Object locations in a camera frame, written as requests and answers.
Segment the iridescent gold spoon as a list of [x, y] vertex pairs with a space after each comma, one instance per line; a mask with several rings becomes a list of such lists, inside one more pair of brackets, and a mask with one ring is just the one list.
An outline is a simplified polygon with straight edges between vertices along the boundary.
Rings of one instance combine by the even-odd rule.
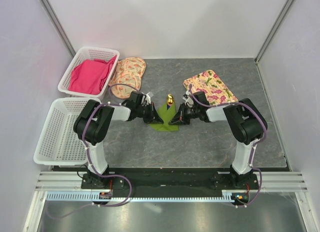
[[175, 100], [174, 100], [174, 98], [173, 98], [173, 95], [172, 95], [172, 94], [168, 94], [168, 95], [167, 95], [167, 98], [166, 98], [167, 109], [168, 109], [169, 107], [171, 107], [172, 104], [174, 104], [174, 102], [175, 102]]

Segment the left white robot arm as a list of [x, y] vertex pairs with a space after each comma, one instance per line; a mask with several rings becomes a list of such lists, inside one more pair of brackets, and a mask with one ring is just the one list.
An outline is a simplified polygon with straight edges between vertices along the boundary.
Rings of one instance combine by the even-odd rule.
[[152, 93], [132, 91], [128, 99], [115, 105], [90, 99], [76, 119], [73, 130], [84, 144], [88, 168], [94, 173], [92, 182], [98, 188], [106, 188], [110, 182], [103, 140], [112, 121], [141, 118], [145, 124], [164, 124], [151, 101], [152, 96]]

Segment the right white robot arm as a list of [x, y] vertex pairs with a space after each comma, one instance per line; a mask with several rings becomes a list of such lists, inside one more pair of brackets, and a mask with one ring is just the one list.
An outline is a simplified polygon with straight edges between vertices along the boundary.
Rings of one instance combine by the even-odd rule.
[[222, 188], [246, 189], [257, 187], [253, 173], [253, 158], [257, 145], [264, 140], [268, 125], [249, 98], [237, 102], [210, 105], [204, 92], [187, 91], [178, 112], [169, 125], [189, 125], [192, 119], [205, 123], [227, 121], [236, 139], [236, 152], [229, 173], [215, 174], [212, 179]]

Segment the green paper napkin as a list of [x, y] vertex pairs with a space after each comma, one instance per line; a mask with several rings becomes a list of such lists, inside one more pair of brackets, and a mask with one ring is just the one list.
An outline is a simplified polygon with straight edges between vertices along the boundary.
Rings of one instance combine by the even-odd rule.
[[164, 103], [157, 110], [160, 118], [163, 120], [163, 124], [150, 124], [150, 127], [156, 131], [161, 132], [176, 132], [179, 131], [178, 125], [169, 125], [169, 122], [173, 119], [177, 113], [176, 104], [173, 103], [169, 108], [167, 108], [167, 103]]

